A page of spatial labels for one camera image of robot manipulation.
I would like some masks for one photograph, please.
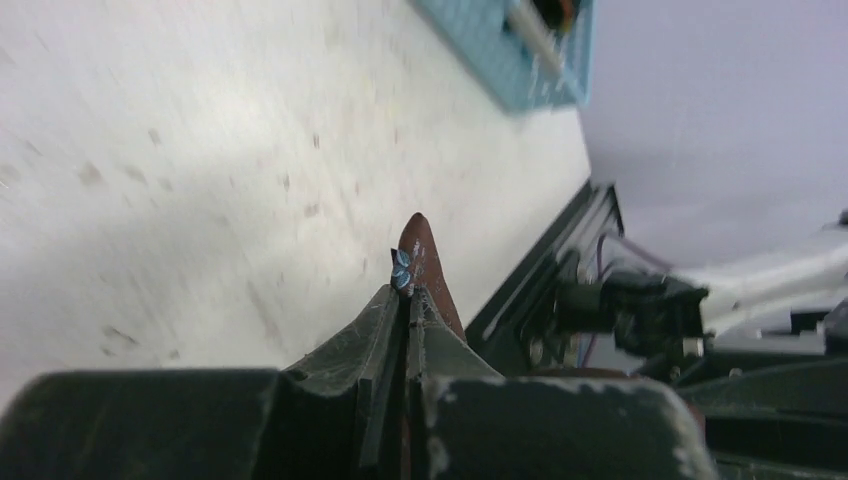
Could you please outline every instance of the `black mechanical device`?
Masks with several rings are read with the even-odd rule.
[[[430,292],[383,286],[283,371],[66,372],[0,423],[0,479],[848,479],[848,303],[795,315],[827,351],[724,351],[709,292],[581,258],[623,234],[587,185],[466,329]],[[640,378],[568,371],[573,332],[607,333]],[[692,411],[706,418],[706,427]]]

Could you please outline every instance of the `blue basket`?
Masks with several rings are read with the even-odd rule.
[[[549,37],[561,72],[547,73],[540,55],[504,22],[520,0],[415,0],[442,36],[508,112],[586,105],[590,96],[594,1],[583,0],[568,34]]]

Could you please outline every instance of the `table surface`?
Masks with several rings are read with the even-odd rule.
[[[427,215],[467,323],[589,177],[403,0],[6,2],[0,393],[46,370],[284,367]]]

